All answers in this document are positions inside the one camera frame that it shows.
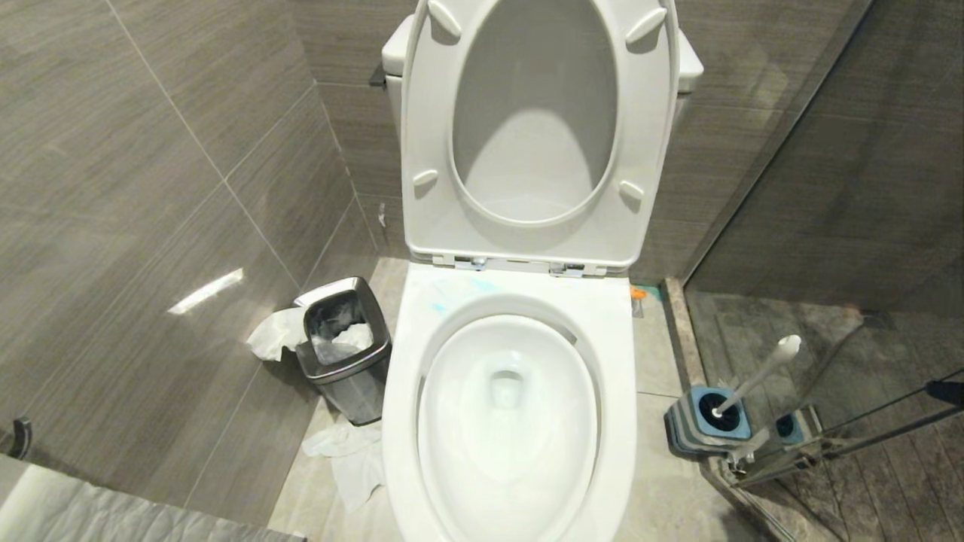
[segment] toilet brush handle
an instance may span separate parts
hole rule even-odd
[[[735,405],[737,401],[741,400],[745,395],[750,393],[750,391],[759,386],[764,378],[772,374],[773,371],[783,364],[789,363],[790,360],[796,357],[796,353],[800,351],[800,342],[801,339],[799,335],[787,335],[777,341],[776,347],[770,352],[769,357],[766,358],[766,363],[763,364],[763,367],[761,367],[752,378],[740,385],[729,399],[714,408],[713,415],[718,417],[723,416],[723,413],[726,412],[728,408]]]

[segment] wall tile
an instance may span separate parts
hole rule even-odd
[[[673,129],[663,177],[714,176],[735,184],[769,140],[782,112],[693,105]],[[672,191],[671,185],[660,190]]]
[[[653,218],[630,276],[684,277],[720,211],[754,169],[781,111],[692,105],[674,127]]]
[[[264,362],[185,507],[268,525],[317,401],[297,359]]]
[[[311,85],[284,0],[111,0],[223,175]]]
[[[311,74],[321,83],[364,85],[382,46],[416,0],[288,0]]]
[[[385,91],[320,85],[359,194],[401,197],[402,159]]]
[[[887,308],[960,254],[961,137],[809,114],[693,285]]]
[[[353,195],[316,91],[284,116],[228,184],[304,284]]]
[[[629,269],[635,284],[658,285],[666,277],[678,277],[706,225],[678,220],[651,219],[639,260]]]
[[[733,195],[732,178],[666,175],[659,181],[653,219],[709,225]]]
[[[220,180],[99,1],[0,9],[0,419]]]
[[[867,2],[677,2],[680,26],[705,68],[695,99],[707,105],[790,108],[801,90],[809,93],[811,75],[824,73],[836,60],[828,44],[849,37],[854,8]]]
[[[219,281],[221,291],[175,308]],[[38,397],[33,460],[183,505],[260,367],[244,338],[297,291],[218,188]]]
[[[949,68],[960,66],[962,21],[956,0],[875,2],[820,89],[813,111],[913,120]]]
[[[400,257],[409,259],[412,253],[405,243],[405,215],[402,212],[401,198],[379,198],[376,196],[359,196],[361,211],[364,213],[368,228],[375,237],[380,257]],[[378,209],[385,204],[385,224],[382,228],[378,221]]]
[[[345,277],[365,277],[370,281],[378,264],[378,249],[374,243],[362,207],[357,200],[352,201],[302,290],[308,291]]]

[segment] shower enclosure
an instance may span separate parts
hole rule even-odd
[[[964,539],[960,0],[875,0],[685,283],[710,386],[769,441],[731,483],[842,539]]]

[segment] shower floor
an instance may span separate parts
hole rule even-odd
[[[824,429],[859,440],[946,409],[918,393],[862,416],[964,364],[960,318],[893,312],[859,328],[864,318],[852,308],[692,290],[686,300],[711,386],[746,380],[780,337],[803,338],[794,362],[747,396],[751,420],[809,403]],[[957,415],[748,491],[803,504],[841,539],[964,540],[962,482],[964,417]]]

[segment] bathroom floor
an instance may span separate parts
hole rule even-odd
[[[390,329],[397,319],[407,266],[404,259],[382,258],[371,280]],[[682,388],[666,318],[653,293],[643,299],[642,317],[633,319],[633,331],[638,391],[636,470],[626,517],[616,540],[759,537],[703,479],[699,464],[677,458],[666,445],[662,415]],[[319,401],[307,434],[333,422],[333,414],[324,401]],[[376,489],[361,509],[346,514],[330,460],[308,457],[300,450],[268,527],[311,541],[401,540],[384,487]]]
[[[746,379],[779,337],[803,337],[804,347],[792,365],[747,396],[747,409],[762,419],[781,413],[810,389],[808,402],[829,429],[919,388],[929,378],[961,369],[964,359],[960,318],[892,312],[851,334],[862,321],[852,308],[699,291],[688,291],[686,300],[713,385]],[[817,365],[823,365],[817,360],[848,335],[817,376]],[[875,435],[944,408],[913,396],[844,425],[836,434]],[[957,415],[747,490],[776,501],[789,494],[842,540],[962,540],[962,449],[964,415]]]

